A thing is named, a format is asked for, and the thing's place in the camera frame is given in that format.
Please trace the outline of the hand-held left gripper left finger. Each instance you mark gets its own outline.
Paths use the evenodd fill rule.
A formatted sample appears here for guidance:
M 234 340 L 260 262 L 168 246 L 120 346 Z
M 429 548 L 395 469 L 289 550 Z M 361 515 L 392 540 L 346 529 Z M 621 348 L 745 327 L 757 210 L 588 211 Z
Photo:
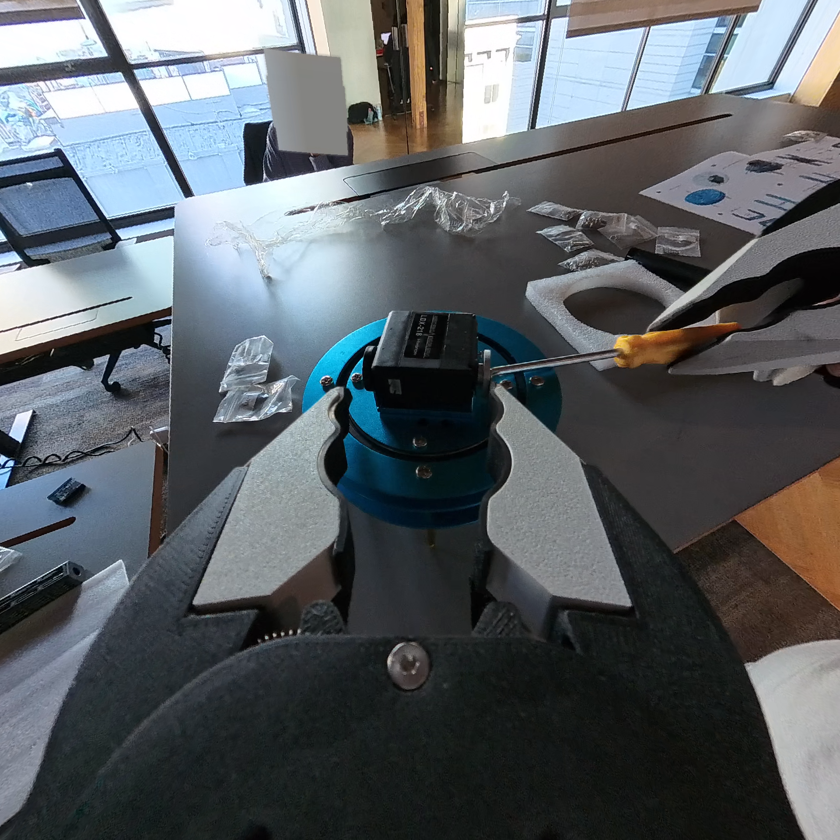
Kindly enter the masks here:
M 349 389 L 332 388 L 248 462 L 195 612 L 256 609 L 288 633 L 310 604 L 330 602 L 348 621 L 354 547 L 338 484 L 351 401 Z

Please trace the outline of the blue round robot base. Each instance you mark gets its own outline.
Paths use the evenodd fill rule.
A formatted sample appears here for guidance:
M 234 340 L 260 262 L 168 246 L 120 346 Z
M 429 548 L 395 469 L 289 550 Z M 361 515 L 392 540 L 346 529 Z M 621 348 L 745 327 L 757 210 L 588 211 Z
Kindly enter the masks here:
M 378 343 L 385 319 L 369 322 L 334 344 L 314 366 L 302 395 L 306 412 L 324 394 L 321 380 L 353 394 L 344 438 L 347 469 L 338 484 L 365 513 L 400 526 L 441 529 L 477 521 L 492 487 L 487 446 L 492 409 L 478 392 L 471 413 L 409 413 L 382 419 L 372 392 L 351 382 L 364 349 Z

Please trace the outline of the yellow-handled screwdriver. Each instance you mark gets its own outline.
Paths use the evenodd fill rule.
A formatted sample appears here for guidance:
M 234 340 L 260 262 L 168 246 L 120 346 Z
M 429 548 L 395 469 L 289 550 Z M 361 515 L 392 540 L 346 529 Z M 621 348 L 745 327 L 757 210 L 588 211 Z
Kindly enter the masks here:
M 488 352 L 485 352 L 480 372 L 484 381 L 488 382 L 490 378 L 498 375 L 512 375 L 526 371 L 596 361 L 615 361 L 618 367 L 624 369 L 634 369 L 643 364 L 670 365 L 687 357 L 689 353 L 703 349 L 713 341 L 725 338 L 739 330 L 740 326 L 737 322 L 724 322 L 686 329 L 622 335 L 616 338 L 613 347 L 609 350 L 578 353 L 497 367 L 490 367 L 490 356 Z

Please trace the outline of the black servo motor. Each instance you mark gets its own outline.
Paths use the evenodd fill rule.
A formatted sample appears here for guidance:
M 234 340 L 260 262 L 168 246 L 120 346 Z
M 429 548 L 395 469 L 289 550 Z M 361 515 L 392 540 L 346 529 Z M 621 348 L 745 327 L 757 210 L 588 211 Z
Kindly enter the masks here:
M 473 313 L 393 310 L 364 350 L 363 386 L 380 411 L 471 413 L 479 381 Z

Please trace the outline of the dark grey desk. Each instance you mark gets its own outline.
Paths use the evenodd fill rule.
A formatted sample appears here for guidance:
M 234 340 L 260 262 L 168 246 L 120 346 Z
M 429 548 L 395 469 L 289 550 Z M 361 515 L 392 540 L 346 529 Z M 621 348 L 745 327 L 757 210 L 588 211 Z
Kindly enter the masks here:
M 838 135 L 838 115 L 792 105 L 746 108 L 729 119 L 495 171 L 446 187 L 520 200 L 475 237 L 435 224 L 334 234 L 280 248 L 272 278 L 254 257 L 208 247 L 215 224 L 353 198 L 338 171 L 190 198 L 175 210 L 171 443 L 167 525 L 175 528 L 228 472 L 294 418 L 213 422 L 218 384 L 240 340 L 273 340 L 279 375 L 306 381 L 336 342 L 395 309 L 474 312 L 524 333 L 548 355 L 569 348 L 526 300 L 531 280 L 560 273 L 559 250 L 538 236 L 527 207 L 551 200 L 640 214 L 701 231 L 713 268 L 743 232 L 652 201 L 641 191 L 723 151 L 759 153 L 792 130 Z M 811 375 L 786 386 L 749 374 L 669 375 L 662 369 L 559 372 L 559 434 L 600 469 L 669 547 L 680 549 L 838 456 L 838 390 Z

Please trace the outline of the open instruction booklet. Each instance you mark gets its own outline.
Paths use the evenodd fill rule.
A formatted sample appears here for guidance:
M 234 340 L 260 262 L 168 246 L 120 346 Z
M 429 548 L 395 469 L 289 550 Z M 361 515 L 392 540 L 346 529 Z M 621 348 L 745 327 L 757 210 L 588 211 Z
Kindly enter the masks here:
M 839 139 L 827 135 L 756 154 L 720 153 L 641 195 L 758 236 L 838 176 Z

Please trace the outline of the small clear plastic bag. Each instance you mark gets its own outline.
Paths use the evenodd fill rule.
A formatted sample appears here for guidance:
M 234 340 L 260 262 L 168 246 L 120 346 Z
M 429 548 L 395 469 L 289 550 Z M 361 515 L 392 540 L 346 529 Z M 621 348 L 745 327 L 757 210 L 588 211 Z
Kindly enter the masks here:
M 216 424 L 258 422 L 292 410 L 294 375 L 279 381 L 238 385 L 227 391 L 213 417 Z
M 230 359 L 218 392 L 225 394 L 235 388 L 267 382 L 274 344 L 265 335 L 238 343 Z

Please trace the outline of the group of screw bags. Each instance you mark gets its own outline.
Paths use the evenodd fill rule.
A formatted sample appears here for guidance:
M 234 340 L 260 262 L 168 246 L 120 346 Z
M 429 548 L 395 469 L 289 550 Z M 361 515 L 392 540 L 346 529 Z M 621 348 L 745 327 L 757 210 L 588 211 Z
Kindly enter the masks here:
M 653 243 L 655 256 L 699 258 L 700 232 L 694 228 L 659 227 L 644 217 L 578 209 L 551 201 L 531 206 L 528 213 L 551 219 L 539 236 L 564 255 L 559 267 L 576 272 L 633 258 L 643 245 Z

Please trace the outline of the white foam square with hole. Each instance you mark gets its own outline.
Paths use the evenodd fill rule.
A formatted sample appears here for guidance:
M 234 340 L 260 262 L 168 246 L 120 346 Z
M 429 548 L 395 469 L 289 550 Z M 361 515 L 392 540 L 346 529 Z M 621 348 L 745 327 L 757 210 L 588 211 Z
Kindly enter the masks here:
M 634 260 L 620 261 L 600 268 L 585 269 L 563 276 L 531 281 L 526 297 L 531 304 L 580 354 L 609 350 L 617 337 L 573 317 L 565 305 L 566 298 L 579 291 L 596 288 L 624 289 L 669 305 L 678 300 L 680 291 Z M 597 370 L 616 366 L 614 360 L 592 363 Z

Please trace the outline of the beige roller blind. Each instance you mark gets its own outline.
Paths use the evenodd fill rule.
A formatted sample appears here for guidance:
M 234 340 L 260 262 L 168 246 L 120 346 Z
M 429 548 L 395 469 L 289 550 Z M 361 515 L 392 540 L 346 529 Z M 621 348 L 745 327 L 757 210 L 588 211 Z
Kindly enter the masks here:
M 750 14 L 760 1 L 572 1 L 567 38 Z

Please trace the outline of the black-framed window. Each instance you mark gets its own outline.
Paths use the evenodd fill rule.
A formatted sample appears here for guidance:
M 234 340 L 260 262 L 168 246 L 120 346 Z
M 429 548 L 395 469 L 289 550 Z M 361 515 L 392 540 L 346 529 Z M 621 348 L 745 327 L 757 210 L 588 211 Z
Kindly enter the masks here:
M 291 1 L 79 1 L 1 26 L 2 161 L 63 150 L 106 215 L 149 217 L 244 184 L 270 118 L 264 49 L 312 48 Z
M 838 2 L 637 23 L 570 37 L 571 2 L 458 2 L 463 141 L 710 93 L 772 96 L 803 80 Z

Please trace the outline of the long black box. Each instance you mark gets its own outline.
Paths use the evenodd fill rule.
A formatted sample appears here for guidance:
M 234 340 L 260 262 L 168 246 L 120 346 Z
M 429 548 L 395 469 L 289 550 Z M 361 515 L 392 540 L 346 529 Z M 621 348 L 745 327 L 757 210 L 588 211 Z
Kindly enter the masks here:
M 1 598 L 1 634 L 80 586 L 89 576 L 80 563 L 66 562 Z

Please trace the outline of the white flat panel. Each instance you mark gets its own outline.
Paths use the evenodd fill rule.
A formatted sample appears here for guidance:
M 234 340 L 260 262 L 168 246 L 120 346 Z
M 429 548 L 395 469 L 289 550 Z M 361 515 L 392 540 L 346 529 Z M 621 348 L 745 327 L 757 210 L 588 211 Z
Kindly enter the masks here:
M 17 466 L 18 456 L 24 445 L 34 410 L 18 413 L 9 430 L 1 430 L 1 490 L 8 486 L 9 479 Z

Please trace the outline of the person's white shirt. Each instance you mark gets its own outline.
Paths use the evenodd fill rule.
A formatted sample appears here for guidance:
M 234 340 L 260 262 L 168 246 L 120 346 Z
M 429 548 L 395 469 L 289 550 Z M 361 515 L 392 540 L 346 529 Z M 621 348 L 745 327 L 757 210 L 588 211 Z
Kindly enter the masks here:
M 805 838 L 839 838 L 839 641 L 785 647 L 745 665 Z

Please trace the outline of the black office chair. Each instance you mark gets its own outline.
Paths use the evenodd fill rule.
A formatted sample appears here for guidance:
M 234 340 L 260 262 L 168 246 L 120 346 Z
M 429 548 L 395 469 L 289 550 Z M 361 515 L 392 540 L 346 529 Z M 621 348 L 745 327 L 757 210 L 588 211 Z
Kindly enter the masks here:
M 264 181 L 264 159 L 271 120 L 246 122 L 243 126 L 244 184 L 252 186 Z

